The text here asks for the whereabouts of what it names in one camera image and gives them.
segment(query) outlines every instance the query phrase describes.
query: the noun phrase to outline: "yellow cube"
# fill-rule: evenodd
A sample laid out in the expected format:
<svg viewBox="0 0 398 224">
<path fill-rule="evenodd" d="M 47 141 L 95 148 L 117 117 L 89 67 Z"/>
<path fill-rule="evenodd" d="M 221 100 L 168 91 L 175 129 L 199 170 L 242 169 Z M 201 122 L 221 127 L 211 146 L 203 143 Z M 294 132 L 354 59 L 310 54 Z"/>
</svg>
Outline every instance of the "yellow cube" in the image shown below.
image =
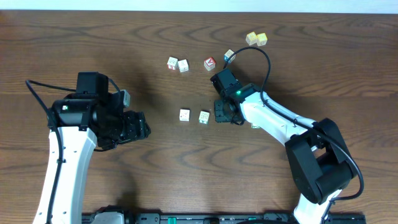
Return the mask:
<svg viewBox="0 0 398 224">
<path fill-rule="evenodd" d="M 248 35 L 246 36 L 246 42 L 247 42 L 249 45 L 255 44 L 255 43 L 257 42 L 257 35 L 256 35 L 256 33 L 255 33 L 255 32 L 251 32 L 250 34 L 248 34 Z"/>
<path fill-rule="evenodd" d="M 257 46 L 265 45 L 267 43 L 267 40 L 268 40 L 268 38 L 266 36 L 266 33 L 257 35 Z"/>
</svg>

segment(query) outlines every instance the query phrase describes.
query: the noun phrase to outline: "blue and white cube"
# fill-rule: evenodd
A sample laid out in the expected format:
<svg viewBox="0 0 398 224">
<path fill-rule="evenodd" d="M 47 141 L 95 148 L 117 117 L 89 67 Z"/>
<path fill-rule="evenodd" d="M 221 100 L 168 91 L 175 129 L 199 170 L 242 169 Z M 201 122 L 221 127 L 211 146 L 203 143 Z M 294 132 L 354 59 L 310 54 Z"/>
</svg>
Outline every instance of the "blue and white cube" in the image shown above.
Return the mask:
<svg viewBox="0 0 398 224">
<path fill-rule="evenodd" d="M 224 54 L 224 61 L 227 61 L 227 60 L 229 59 L 229 57 L 230 57 L 232 54 L 234 54 L 234 52 L 233 52 L 231 49 L 229 49 L 229 50 Z M 229 60 L 228 63 L 231 63 L 231 62 L 235 59 L 235 56 L 236 56 L 236 55 L 234 55 L 234 57 L 232 57 L 232 58 Z"/>
</svg>

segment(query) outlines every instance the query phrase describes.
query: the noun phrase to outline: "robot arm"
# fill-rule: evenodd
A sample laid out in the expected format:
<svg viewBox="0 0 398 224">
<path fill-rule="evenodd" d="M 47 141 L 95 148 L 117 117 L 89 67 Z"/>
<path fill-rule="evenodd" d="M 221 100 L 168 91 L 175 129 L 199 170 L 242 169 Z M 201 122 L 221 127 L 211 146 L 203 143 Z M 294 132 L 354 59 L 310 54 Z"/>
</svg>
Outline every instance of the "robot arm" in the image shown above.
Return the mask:
<svg viewBox="0 0 398 224">
<path fill-rule="evenodd" d="M 75 93 L 55 101 L 49 108 L 53 116 L 49 118 L 50 157 L 34 223 L 48 223 L 48 211 L 50 223 L 81 223 L 87 169 L 93 151 L 114 149 L 118 144 L 144 139 L 150 134 L 144 113 L 123 112 L 129 106 L 130 96 L 117 87 L 117 93 L 108 93 L 108 81 L 107 76 L 98 72 L 80 72 Z M 60 169 L 58 144 L 63 147 Z"/>
<path fill-rule="evenodd" d="M 299 223 L 310 224 L 319 224 L 326 219 L 329 201 L 337 197 L 356 176 L 355 169 L 341 151 L 291 121 L 333 137 L 349 155 L 337 125 L 327 118 L 317 123 L 301 117 L 270 99 L 264 92 L 265 105 L 257 86 L 242 86 L 228 69 L 215 74 L 210 80 L 221 97 L 221 100 L 215 101 L 216 122 L 243 124 L 249 121 L 285 146 L 294 182 L 302 193 L 294 211 L 295 219 Z M 324 147 L 326 153 L 315 158 L 313 151 Z"/>
</svg>

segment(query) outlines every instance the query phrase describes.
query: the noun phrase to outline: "wood grain surface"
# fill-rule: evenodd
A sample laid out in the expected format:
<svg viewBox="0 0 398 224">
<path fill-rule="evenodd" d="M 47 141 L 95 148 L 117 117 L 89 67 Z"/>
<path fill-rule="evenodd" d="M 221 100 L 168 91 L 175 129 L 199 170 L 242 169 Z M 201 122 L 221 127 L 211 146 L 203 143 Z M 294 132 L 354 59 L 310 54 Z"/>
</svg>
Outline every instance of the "wood grain surface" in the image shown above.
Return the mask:
<svg viewBox="0 0 398 224">
<path fill-rule="evenodd" d="M 266 32 L 272 61 L 266 86 L 290 110 L 334 120 L 364 179 L 363 195 L 334 212 L 368 223 L 397 223 L 398 16 L 361 14 L 0 12 L 0 223 L 31 223 L 48 160 L 46 116 L 24 80 L 74 88 L 94 70 L 131 94 L 144 111 L 148 139 L 94 153 L 84 212 L 112 205 L 170 213 L 293 210 L 299 199 L 284 146 L 249 124 L 214 121 L 209 78 L 228 49 Z M 167 69 L 169 56 L 189 71 Z M 217 66 L 207 72 L 203 60 Z M 237 78 L 260 85 L 263 56 L 247 50 L 231 64 Z M 48 106 L 67 93 L 35 88 Z M 191 121 L 178 120 L 180 108 Z M 198 123 L 209 110 L 210 123 Z M 357 191 L 351 181 L 343 195 Z"/>
</svg>

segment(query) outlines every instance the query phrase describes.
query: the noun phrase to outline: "white wall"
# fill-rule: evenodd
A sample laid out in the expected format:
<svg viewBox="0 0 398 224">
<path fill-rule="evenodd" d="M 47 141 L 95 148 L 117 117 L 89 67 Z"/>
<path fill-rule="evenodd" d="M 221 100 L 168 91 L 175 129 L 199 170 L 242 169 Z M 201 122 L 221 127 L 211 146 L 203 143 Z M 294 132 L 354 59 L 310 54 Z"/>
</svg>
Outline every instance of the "white wall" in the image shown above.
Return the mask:
<svg viewBox="0 0 398 224">
<path fill-rule="evenodd" d="M 0 9 L 397 14 L 398 0 L 0 0 Z"/>
</svg>

